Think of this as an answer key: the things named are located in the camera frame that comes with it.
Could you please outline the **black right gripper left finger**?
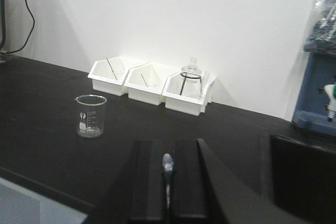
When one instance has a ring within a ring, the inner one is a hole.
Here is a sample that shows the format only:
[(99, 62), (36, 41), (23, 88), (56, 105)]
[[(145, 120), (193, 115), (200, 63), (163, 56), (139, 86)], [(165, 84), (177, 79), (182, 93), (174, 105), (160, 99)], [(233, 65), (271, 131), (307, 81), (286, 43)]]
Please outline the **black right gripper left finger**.
[(134, 142), (131, 154), (89, 223), (165, 223), (163, 143)]

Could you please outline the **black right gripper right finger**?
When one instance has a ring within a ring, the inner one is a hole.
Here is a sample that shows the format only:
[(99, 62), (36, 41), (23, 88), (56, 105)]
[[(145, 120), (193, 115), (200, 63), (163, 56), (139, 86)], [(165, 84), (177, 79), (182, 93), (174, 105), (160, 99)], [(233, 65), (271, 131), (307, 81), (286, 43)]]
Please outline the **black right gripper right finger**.
[(247, 188), (202, 140), (178, 140), (171, 223), (291, 223), (291, 216)]

